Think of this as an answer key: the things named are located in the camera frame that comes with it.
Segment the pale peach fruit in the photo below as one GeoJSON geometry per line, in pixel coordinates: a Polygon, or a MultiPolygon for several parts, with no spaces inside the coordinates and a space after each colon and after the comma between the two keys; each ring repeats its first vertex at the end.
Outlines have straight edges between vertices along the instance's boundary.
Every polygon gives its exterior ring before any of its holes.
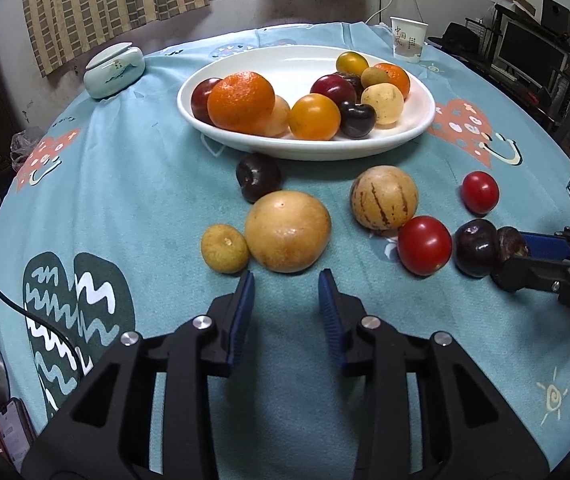
{"type": "Polygon", "coordinates": [[[290,112],[291,108],[288,103],[281,96],[276,96],[272,113],[260,130],[261,136],[268,138],[283,136],[288,129],[290,112]]]}

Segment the olive yellow small tomato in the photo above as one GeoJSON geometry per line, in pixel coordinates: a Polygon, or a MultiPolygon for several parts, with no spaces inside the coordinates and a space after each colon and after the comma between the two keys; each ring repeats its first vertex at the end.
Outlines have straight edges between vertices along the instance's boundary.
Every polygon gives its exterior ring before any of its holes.
{"type": "Polygon", "coordinates": [[[338,73],[361,77],[364,70],[369,67],[370,64],[366,58],[355,51],[341,52],[338,58],[336,58],[336,70],[338,73]]]}

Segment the yellow orange tomato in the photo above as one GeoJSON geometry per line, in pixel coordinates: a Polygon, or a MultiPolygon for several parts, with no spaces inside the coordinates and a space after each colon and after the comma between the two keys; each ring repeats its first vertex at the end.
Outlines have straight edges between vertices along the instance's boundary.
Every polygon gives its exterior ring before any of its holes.
{"type": "Polygon", "coordinates": [[[338,106],[326,96],[310,93],[291,108],[288,125],[295,139],[305,141],[331,140],[340,126],[338,106]]]}

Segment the dark cherry on table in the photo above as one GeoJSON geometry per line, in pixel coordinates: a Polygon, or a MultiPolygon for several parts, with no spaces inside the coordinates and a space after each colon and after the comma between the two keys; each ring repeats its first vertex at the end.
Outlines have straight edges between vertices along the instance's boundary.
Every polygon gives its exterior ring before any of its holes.
{"type": "Polygon", "coordinates": [[[243,197],[251,204],[263,196],[279,191],[284,182],[276,160],[260,153],[243,157],[236,165],[235,176],[243,197]]]}

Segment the striped pepino melon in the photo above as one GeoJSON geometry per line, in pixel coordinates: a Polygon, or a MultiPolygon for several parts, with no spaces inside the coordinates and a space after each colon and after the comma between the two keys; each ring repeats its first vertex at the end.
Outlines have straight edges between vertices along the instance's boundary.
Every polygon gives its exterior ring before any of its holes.
{"type": "Polygon", "coordinates": [[[395,166],[375,166],[352,183],[350,206],[353,217],[372,231],[399,229],[416,214],[419,190],[414,180],[395,166]]]}

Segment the white oval plate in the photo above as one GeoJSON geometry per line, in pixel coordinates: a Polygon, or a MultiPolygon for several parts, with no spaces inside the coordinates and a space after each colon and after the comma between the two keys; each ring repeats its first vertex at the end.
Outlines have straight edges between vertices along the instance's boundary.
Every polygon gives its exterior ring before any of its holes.
{"type": "Polygon", "coordinates": [[[412,77],[407,93],[371,84],[359,99],[335,73],[340,53],[285,46],[232,55],[182,84],[178,110],[227,148],[310,162],[383,154],[426,131],[436,105],[425,84],[412,77]]]}

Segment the dark brown mangosteen on table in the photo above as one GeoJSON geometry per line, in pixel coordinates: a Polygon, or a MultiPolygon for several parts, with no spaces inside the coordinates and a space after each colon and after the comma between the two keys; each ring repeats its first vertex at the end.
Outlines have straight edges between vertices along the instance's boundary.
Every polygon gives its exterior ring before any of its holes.
{"type": "Polygon", "coordinates": [[[514,256],[529,257],[529,246],[517,229],[503,226],[498,229],[498,260],[505,262],[514,256]]]}

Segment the red cherry tomato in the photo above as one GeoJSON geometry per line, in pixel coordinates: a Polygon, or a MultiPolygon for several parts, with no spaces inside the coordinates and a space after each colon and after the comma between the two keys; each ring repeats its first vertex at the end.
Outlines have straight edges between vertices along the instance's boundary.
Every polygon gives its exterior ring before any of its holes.
{"type": "Polygon", "coordinates": [[[452,237],[438,219],[414,217],[400,229],[397,251],[407,271],[429,276],[449,262],[453,252],[452,237]]]}
{"type": "Polygon", "coordinates": [[[474,171],[464,178],[460,196],[468,210],[477,216],[484,216],[498,205],[500,189],[490,174],[474,171]]]}

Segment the plastic bag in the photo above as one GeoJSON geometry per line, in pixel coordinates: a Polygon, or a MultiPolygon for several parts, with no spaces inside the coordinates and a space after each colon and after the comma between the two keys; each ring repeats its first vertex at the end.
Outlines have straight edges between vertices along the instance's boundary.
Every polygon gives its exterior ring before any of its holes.
{"type": "Polygon", "coordinates": [[[27,157],[44,137],[40,127],[31,126],[12,136],[10,154],[13,160],[27,157]]]}

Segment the large orange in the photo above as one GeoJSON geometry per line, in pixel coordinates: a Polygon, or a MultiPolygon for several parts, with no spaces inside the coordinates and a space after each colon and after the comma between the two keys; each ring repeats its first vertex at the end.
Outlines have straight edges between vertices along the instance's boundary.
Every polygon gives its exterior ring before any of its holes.
{"type": "Polygon", "coordinates": [[[268,79],[255,72],[237,72],[221,79],[209,94],[207,110],[218,128],[254,134],[270,118],[275,92],[268,79]]]}

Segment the black hat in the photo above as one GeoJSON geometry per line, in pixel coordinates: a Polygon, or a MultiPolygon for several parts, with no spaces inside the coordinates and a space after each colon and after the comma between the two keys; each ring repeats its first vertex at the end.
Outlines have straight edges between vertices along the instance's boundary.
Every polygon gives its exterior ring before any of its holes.
{"type": "Polygon", "coordinates": [[[428,44],[451,55],[479,58],[480,37],[471,29],[458,23],[450,23],[441,37],[430,36],[428,44]]]}

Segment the smartphone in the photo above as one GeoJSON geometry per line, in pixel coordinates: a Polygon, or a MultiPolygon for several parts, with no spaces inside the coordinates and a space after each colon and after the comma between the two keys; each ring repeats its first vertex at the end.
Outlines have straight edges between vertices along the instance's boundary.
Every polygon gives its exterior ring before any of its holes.
{"type": "Polygon", "coordinates": [[[23,401],[11,398],[0,408],[0,454],[17,471],[22,470],[24,459],[35,441],[32,428],[23,401]]]}

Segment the light blue printed tablecloth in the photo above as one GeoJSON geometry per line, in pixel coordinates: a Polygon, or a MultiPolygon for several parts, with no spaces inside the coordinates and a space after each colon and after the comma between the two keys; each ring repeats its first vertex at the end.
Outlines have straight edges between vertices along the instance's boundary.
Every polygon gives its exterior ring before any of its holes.
{"type": "MultiPolygon", "coordinates": [[[[281,44],[318,44],[390,58],[388,30],[362,24],[283,26],[179,44],[148,55],[141,79],[103,101],[81,94],[49,128],[0,207],[0,351],[12,395],[41,430],[76,386],[73,342],[90,370],[126,330],[166,334],[235,289],[199,251],[208,226],[244,225],[239,154],[180,115],[183,82],[207,64],[281,44]]],[[[570,453],[570,310],[555,296],[506,294],[448,264],[416,278],[396,241],[353,219],[351,183],[397,166],[419,189],[419,212],[455,230],[469,219],[458,189],[489,172],[496,226],[555,233],[570,226],[570,160],[492,84],[427,49],[410,72],[436,101],[434,125],[376,157],[283,162],[285,185],[325,205],[332,237],[312,268],[254,264],[256,303],[238,368],[210,384],[224,479],[347,479],[362,420],[362,385],[329,357],[317,277],[403,333],[452,334],[528,428],[551,465],[570,453]]]]}

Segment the white paper cup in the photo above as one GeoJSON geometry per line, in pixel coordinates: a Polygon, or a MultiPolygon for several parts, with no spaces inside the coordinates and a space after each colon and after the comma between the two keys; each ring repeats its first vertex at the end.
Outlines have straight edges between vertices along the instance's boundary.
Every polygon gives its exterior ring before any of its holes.
{"type": "Polygon", "coordinates": [[[393,55],[398,60],[418,63],[421,60],[428,25],[422,21],[409,20],[392,16],[393,55]]]}

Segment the small tan longan fruit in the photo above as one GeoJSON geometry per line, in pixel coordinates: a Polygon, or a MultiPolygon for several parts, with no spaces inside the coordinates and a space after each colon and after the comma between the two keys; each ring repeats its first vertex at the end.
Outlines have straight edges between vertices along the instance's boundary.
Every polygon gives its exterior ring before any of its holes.
{"type": "Polygon", "coordinates": [[[372,87],[374,84],[388,84],[390,77],[385,70],[376,66],[367,67],[360,76],[364,89],[372,87]]]}

